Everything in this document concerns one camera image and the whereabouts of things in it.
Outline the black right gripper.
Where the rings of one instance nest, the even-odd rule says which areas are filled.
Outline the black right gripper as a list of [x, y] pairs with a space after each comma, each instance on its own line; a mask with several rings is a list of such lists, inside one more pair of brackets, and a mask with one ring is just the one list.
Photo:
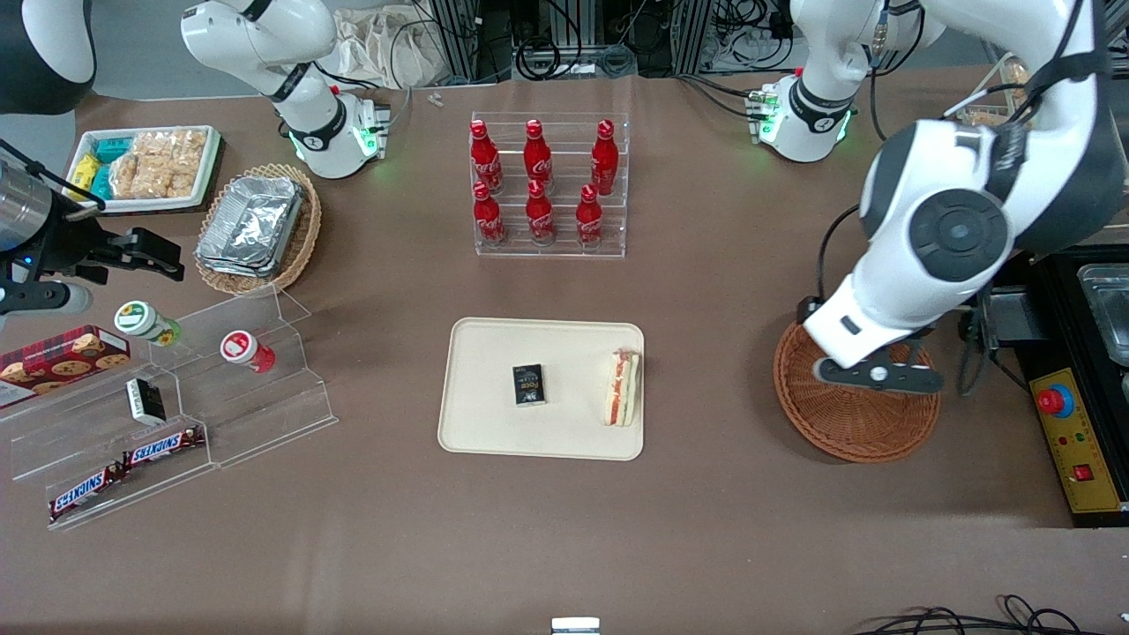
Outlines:
[[[108, 281], [108, 267], [100, 261], [110, 232], [100, 228], [97, 206], [77, 205], [65, 195], [52, 198], [51, 214], [41, 237], [37, 276], [64, 276], [91, 284]], [[145, 228], [131, 228], [117, 238], [124, 256], [110, 261], [113, 268], [149, 271], [172, 281], [184, 280], [181, 245]]]

